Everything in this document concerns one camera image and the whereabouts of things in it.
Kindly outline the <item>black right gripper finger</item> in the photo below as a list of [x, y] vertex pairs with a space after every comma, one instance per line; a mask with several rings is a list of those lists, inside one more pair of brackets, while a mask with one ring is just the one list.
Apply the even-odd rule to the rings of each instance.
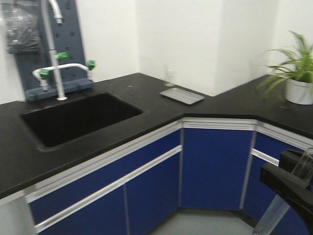
[[309, 234], [312, 234], [313, 191], [311, 182], [307, 182], [270, 163], [261, 167], [260, 181], [296, 211], [306, 224]]
[[309, 174], [313, 171], [313, 159], [305, 151], [286, 149], [280, 153], [280, 168], [292, 174]]

